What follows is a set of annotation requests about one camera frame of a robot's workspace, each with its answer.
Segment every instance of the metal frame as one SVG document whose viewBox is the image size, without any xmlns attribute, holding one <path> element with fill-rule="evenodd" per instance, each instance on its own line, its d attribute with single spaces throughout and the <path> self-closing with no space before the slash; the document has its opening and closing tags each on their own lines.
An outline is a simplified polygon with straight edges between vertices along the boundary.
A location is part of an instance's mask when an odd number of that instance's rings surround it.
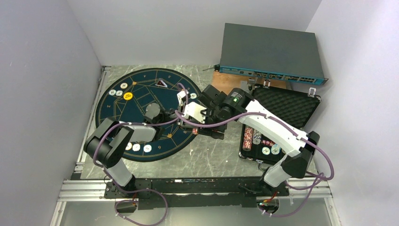
<svg viewBox="0 0 399 226">
<path fill-rule="evenodd" d="M 79 156 L 77 158 L 76 166 L 74 173 L 81 173 L 84 167 L 84 162 L 87 154 L 83 151 L 83 145 L 86 141 L 90 128 L 92 126 L 92 119 L 94 117 L 94 113 L 96 110 L 96 104 L 101 95 L 101 90 L 105 85 L 105 81 L 107 80 L 107 74 L 109 73 L 110 66 L 102 67 L 102 75 L 98 81 L 99 87 L 94 99 L 94 103 L 91 109 L 90 118 L 88 122 L 88 126 L 85 132 L 85 136 L 82 142 L 82 146 L 80 148 Z M 305 187 L 310 186 L 315 178 L 303 178 L 296 179 L 290 178 L 288 180 L 289 184 L 295 187 Z M 104 182 L 110 182 L 110 180 L 65 180 L 61 187 L 60 194 L 58 196 L 56 208 L 54 210 L 53 218 L 51 220 L 50 226 L 59 226 L 61 224 L 61 220 L 64 214 L 64 209 L 66 207 L 67 202 L 115 202 L 120 201 L 122 199 L 105 199 L 104 191 L 106 189 L 106 184 Z M 309 190 L 297 191 L 293 189 L 289 189 L 290 196 L 279 196 L 280 199 L 303 199 Z M 258 200 L 267 199 L 269 197 L 257 197 Z M 339 219 L 337 210 L 335 208 L 333 196 L 331 194 L 331 190 L 328 182 L 323 181 L 318 184 L 317 187 L 314 187 L 312 193 L 309 198 L 324 198 L 326 208 L 328 211 L 328 215 L 330 217 L 331 225 L 333 226 L 342 226 L 341 221 Z"/>
</svg>

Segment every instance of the round dark blue mat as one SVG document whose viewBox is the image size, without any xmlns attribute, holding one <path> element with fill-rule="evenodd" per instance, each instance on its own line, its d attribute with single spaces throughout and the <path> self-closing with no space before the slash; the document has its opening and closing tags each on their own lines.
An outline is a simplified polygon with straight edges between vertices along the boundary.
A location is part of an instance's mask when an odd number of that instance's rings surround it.
<svg viewBox="0 0 399 226">
<path fill-rule="evenodd" d="M 96 126 L 107 117 L 113 117 L 118 121 L 143 122 L 145 108 L 151 103 L 157 103 L 164 109 L 176 109 L 177 93 L 180 91 L 176 85 L 179 82 L 191 94 L 196 94 L 193 96 L 200 93 L 197 85 L 187 76 L 170 69 L 148 68 L 123 76 L 101 97 L 96 109 Z M 163 127 L 165 132 L 160 140 L 129 144 L 123 157 L 133 161 L 160 160 L 180 151 L 195 138 L 194 134 L 179 129 L 176 124 Z"/>
</svg>

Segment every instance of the white wall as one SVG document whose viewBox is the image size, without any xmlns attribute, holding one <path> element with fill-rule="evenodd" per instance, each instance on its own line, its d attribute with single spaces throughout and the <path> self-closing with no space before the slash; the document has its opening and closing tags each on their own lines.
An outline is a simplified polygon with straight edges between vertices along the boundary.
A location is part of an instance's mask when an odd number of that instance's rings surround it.
<svg viewBox="0 0 399 226">
<path fill-rule="evenodd" d="M 65 0 L 2 0 L 0 69 L 0 225 L 49 225 L 100 64 Z"/>
<path fill-rule="evenodd" d="M 217 64 L 224 23 L 304 31 L 321 0 L 68 0 L 102 65 Z"/>
<path fill-rule="evenodd" d="M 330 78 L 317 87 L 323 100 L 307 128 L 334 163 L 330 185 L 344 226 L 398 225 L 398 10 L 395 0 L 324 0 L 307 28 Z"/>
</svg>

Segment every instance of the open case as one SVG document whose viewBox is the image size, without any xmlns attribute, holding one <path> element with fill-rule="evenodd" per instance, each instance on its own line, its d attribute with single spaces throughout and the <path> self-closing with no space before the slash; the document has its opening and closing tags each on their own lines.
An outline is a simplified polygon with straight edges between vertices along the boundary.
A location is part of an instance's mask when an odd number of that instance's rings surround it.
<svg viewBox="0 0 399 226">
<path fill-rule="evenodd" d="M 258 87 L 252 91 L 254 98 L 267 110 L 297 129 L 302 129 L 321 102 L 310 88 L 303 93 L 277 87 Z M 242 126 L 239 157 L 258 163 L 274 165 L 284 156 L 278 144 L 246 125 Z"/>
</svg>

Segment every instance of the marble tabletop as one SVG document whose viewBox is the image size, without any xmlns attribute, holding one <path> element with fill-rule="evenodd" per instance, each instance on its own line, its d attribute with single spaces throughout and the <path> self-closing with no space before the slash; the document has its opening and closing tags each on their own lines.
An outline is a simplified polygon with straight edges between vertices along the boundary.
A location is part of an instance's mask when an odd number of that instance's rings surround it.
<svg viewBox="0 0 399 226">
<path fill-rule="evenodd" d="M 124 65 L 112 66 L 101 87 L 101 95 L 113 82 L 123 75 L 145 68 L 168 68 L 181 72 L 191 78 L 203 90 L 212 82 L 214 70 L 203 71 L 212 65 Z M 91 123 L 89 134 L 95 129 Z M 238 157 L 241 126 L 239 122 L 230 122 L 224 140 L 206 136 L 196 136 L 194 140 L 176 154 L 153 162 L 135 162 L 124 159 L 127 168 L 136 178 L 191 178 L 191 177 L 245 177 L 260 176 L 255 161 Z M 308 171 L 317 173 L 314 162 Z M 85 160 L 81 179 L 102 179 L 105 174 L 94 166 L 88 156 Z"/>
</svg>

